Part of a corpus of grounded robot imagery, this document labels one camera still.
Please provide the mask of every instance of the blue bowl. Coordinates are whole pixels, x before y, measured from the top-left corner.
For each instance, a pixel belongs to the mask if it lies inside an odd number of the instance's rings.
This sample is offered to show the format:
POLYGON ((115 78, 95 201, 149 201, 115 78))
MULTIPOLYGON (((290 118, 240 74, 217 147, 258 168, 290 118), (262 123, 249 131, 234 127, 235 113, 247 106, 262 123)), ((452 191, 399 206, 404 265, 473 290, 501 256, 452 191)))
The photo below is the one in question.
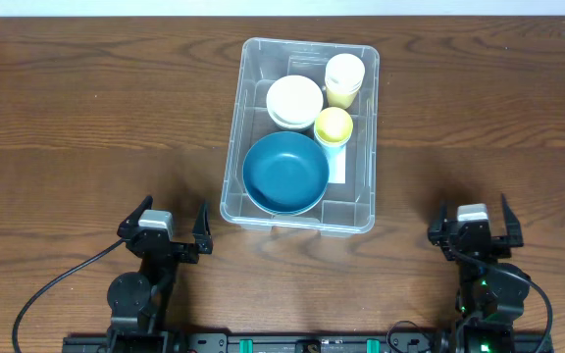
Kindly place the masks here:
POLYGON ((297 132, 276 132, 257 141, 243 162, 243 184, 262 210, 297 215, 315 206, 329 183, 322 148, 297 132))

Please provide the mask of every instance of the wire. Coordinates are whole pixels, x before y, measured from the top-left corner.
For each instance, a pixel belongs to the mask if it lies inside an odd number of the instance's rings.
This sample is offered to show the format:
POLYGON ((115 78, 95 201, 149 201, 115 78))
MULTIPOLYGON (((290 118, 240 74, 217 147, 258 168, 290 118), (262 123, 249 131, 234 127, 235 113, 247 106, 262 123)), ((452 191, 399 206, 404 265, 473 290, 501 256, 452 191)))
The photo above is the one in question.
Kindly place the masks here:
POLYGON ((431 336, 429 336, 427 333, 424 333, 424 332, 422 331, 422 329, 421 329, 419 326, 415 325, 415 323, 413 323, 413 322, 411 322, 411 321, 408 321, 408 320, 401 320, 401 321, 399 321, 399 322, 393 324, 393 326, 392 326, 392 327, 389 329, 389 331, 387 332, 387 344, 389 345, 389 347, 390 347, 391 349, 393 349, 396 353, 404 353, 403 351, 399 350, 398 348, 396 348, 396 347, 391 343, 391 334, 392 334, 393 329, 396 328, 396 327, 399 326, 399 325, 402 325, 402 324, 409 324, 409 325, 414 326, 415 328, 418 329, 418 332, 419 332, 422 336, 424 336, 424 337, 429 341, 429 347, 430 347, 430 348, 425 349, 425 350, 423 350, 423 351, 420 352, 420 353, 429 352, 429 351, 431 350, 431 347, 433 347, 433 338, 432 338, 431 336))
POLYGON ((124 239, 119 239, 116 243, 109 246, 104 251, 100 252, 99 254, 97 254, 97 255, 93 256, 92 258, 84 261, 83 263, 75 266, 74 268, 66 271, 65 273, 59 275, 58 277, 55 277, 52 281, 45 284, 44 287, 40 288, 40 290, 37 291, 36 294, 34 294, 31 298, 29 298, 27 303, 24 305, 24 307, 21 309, 21 311, 17 315, 17 319, 15 320, 15 324, 12 326, 12 345, 15 348, 15 353, 22 353, 21 347, 19 347, 19 326, 21 325, 21 320, 24 318, 24 315, 26 314, 27 309, 29 309, 29 307, 36 301, 36 299, 38 299, 38 297, 40 297, 49 288, 53 287, 54 284, 65 279, 69 275, 72 275, 75 272, 85 268, 86 266, 94 263, 95 261, 101 259, 104 255, 115 250, 115 248, 117 248, 119 245, 121 245, 124 241, 125 241, 124 239))
POLYGON ((544 330, 544 336, 541 338, 541 340, 539 341, 538 347, 534 351, 534 353, 539 353, 541 351, 541 349, 543 348, 544 343, 546 342, 546 338, 550 336, 550 331, 552 330, 552 327, 553 327, 553 307, 550 305, 550 300, 548 300, 548 296, 546 296, 546 293, 544 293, 543 289, 540 288, 539 285, 532 282, 530 279, 522 278, 522 277, 520 277, 516 274, 510 273, 510 272, 503 270, 503 269, 501 269, 497 266, 490 265, 490 264, 485 263, 481 260, 477 260, 473 257, 470 257, 466 254, 463 254, 463 253, 457 251, 455 249, 454 245, 452 244, 451 238, 448 238, 447 243, 448 243, 448 248, 450 249, 450 251, 457 258, 461 259, 462 261, 469 262, 473 265, 487 269, 488 271, 494 271, 494 272, 498 272, 500 274, 512 277, 514 279, 519 280, 522 283, 528 284, 530 287, 532 287, 533 289, 536 290, 536 292, 539 294, 539 296, 541 296, 541 299, 544 301, 544 305, 546 306, 546 329, 544 330))

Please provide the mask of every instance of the gray plastic container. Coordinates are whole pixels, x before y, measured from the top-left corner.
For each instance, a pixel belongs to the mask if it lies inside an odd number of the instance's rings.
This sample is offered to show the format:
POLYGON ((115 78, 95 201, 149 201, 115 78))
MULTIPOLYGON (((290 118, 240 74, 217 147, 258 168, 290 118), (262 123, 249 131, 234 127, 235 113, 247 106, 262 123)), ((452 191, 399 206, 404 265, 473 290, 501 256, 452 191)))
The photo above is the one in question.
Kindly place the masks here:
MULTIPOLYGON (((228 222, 246 229, 269 231, 273 226, 317 229, 322 235, 350 236, 370 230, 376 210, 377 110, 379 53, 371 46, 251 38, 243 44, 234 100, 220 211, 228 222), (347 109, 354 122, 347 143, 345 183, 329 183, 322 200, 298 216, 271 215, 245 193, 242 166, 247 151, 261 137, 280 131, 267 112, 265 98, 279 78, 301 75, 325 90, 326 63, 350 53, 365 64, 361 90, 347 109)), ((305 134, 313 137, 313 129, 305 134)))

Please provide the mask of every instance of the wooden table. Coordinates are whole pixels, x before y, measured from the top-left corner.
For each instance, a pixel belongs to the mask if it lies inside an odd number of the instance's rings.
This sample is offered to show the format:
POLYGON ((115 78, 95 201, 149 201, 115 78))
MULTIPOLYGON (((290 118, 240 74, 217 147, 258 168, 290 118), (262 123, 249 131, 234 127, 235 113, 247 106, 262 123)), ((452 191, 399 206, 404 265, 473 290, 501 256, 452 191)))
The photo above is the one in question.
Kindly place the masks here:
MULTIPOLYGON (((171 325, 386 332, 455 317, 457 271, 426 237, 437 201, 504 192, 521 267, 565 352, 565 18, 0 19, 0 352, 43 284, 112 244, 146 194, 188 236, 202 199, 215 252, 180 268, 171 325), (377 220, 367 234, 245 231, 219 215, 241 44, 252 36, 381 53, 377 220)), ((122 247, 49 290, 25 352, 103 332, 122 247)), ((532 292, 518 329, 542 331, 532 292)))

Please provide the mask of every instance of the white background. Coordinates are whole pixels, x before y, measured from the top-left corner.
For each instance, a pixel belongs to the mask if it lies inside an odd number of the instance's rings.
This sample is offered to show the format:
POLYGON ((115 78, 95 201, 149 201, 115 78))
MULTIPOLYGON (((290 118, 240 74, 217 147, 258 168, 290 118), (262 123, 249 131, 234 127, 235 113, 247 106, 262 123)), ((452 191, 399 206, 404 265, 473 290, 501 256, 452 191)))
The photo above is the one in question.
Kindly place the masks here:
POLYGON ((0 16, 565 15, 565 0, 0 0, 0 16))

